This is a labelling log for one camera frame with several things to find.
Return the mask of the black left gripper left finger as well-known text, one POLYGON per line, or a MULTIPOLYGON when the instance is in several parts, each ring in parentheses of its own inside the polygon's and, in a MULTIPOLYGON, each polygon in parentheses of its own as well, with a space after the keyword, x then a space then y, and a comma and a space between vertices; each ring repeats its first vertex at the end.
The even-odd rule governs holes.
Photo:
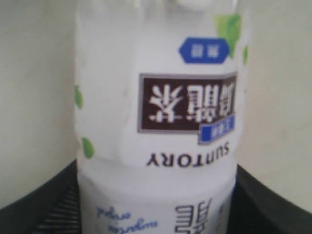
POLYGON ((77 162, 0 210, 2 234, 78 234, 77 162))

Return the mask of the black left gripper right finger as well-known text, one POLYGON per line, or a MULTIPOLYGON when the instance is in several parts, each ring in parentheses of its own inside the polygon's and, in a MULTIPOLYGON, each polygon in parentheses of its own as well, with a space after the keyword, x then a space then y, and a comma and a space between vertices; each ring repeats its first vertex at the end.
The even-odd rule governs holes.
POLYGON ((233 193, 234 234, 311 232, 311 213, 279 196, 238 165, 233 193))

